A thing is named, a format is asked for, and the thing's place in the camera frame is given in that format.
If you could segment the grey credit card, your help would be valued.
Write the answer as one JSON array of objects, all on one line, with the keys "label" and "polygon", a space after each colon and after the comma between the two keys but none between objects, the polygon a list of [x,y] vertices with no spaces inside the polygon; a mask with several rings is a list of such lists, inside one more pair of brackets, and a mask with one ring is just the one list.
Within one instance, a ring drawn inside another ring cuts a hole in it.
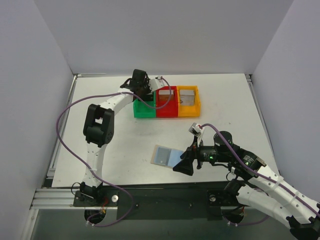
[{"label": "grey credit card", "polygon": [[154,157],[154,163],[157,165],[167,166],[171,155],[171,149],[158,147]]}]

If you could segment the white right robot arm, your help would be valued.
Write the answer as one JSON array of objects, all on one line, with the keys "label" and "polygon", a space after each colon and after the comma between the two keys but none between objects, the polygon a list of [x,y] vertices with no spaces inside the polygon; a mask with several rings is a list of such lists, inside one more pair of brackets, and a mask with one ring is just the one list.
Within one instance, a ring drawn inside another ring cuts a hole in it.
[{"label": "white right robot arm", "polygon": [[320,238],[320,204],[275,173],[260,157],[233,143],[227,131],[214,135],[213,146],[205,146],[202,133],[192,131],[194,139],[180,157],[173,171],[194,174],[193,162],[200,169],[203,163],[222,164],[235,175],[224,189],[224,201],[252,207],[277,220],[298,240]]}]

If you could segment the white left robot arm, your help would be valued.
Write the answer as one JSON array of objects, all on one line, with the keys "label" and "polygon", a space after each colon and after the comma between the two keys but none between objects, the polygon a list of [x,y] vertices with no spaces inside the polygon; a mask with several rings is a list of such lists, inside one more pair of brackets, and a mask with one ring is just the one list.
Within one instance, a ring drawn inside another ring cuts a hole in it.
[{"label": "white left robot arm", "polygon": [[102,168],[105,150],[114,136],[115,116],[126,105],[132,103],[135,96],[143,97],[151,93],[150,78],[140,69],[135,69],[116,95],[101,104],[89,105],[83,127],[87,143],[86,168],[80,184],[80,193],[92,206],[99,205],[103,200]]}]

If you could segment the black credit card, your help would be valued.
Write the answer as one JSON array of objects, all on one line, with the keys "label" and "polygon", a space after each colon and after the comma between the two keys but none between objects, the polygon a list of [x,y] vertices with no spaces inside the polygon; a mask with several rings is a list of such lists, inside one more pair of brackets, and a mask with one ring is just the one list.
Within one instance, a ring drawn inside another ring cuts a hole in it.
[{"label": "black credit card", "polygon": [[147,94],[145,95],[143,98],[142,98],[143,101],[145,102],[153,102],[154,101],[154,93],[150,93],[150,94]]}]

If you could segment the beige leather card holder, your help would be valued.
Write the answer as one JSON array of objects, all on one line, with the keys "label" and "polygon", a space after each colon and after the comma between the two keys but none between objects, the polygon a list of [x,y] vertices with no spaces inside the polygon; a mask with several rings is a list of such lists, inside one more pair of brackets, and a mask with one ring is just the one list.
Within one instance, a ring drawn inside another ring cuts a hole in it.
[{"label": "beige leather card holder", "polygon": [[173,168],[181,161],[182,150],[156,145],[151,157],[151,164]]}]

